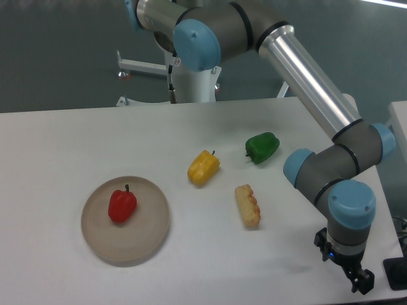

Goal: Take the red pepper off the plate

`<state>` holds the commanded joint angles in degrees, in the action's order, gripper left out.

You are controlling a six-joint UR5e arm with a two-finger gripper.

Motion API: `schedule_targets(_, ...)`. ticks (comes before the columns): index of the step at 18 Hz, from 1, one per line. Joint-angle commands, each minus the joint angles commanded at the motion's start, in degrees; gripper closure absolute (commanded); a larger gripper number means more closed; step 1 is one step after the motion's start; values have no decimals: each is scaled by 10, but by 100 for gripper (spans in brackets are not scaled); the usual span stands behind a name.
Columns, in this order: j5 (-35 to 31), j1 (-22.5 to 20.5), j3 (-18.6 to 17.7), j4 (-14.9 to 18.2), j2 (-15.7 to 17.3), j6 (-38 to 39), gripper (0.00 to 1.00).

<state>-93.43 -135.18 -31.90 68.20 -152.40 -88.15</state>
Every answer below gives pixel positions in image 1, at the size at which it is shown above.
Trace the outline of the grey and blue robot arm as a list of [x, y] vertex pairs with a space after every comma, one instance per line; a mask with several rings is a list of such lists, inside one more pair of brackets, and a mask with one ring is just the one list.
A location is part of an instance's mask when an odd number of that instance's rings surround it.
[[333, 145], [320, 153], [299, 149], [284, 163], [288, 181], [327, 219], [314, 243], [324, 261], [339, 265], [352, 291], [373, 289], [361, 261], [376, 198], [355, 177], [395, 149], [393, 133], [367, 124], [294, 35], [294, 27], [258, 1], [229, 1], [210, 9], [196, 1], [126, 1], [136, 30], [163, 34], [193, 72], [208, 71], [249, 50], [267, 59]]

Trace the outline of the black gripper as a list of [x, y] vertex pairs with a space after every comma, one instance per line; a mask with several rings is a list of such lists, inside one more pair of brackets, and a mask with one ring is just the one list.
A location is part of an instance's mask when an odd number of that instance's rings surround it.
[[361, 269], [363, 251], [356, 254], [343, 254], [331, 248], [328, 250], [328, 258], [342, 267], [345, 276], [352, 284], [352, 293], [359, 291], [362, 295], [366, 295], [374, 288], [375, 275], [368, 269]]

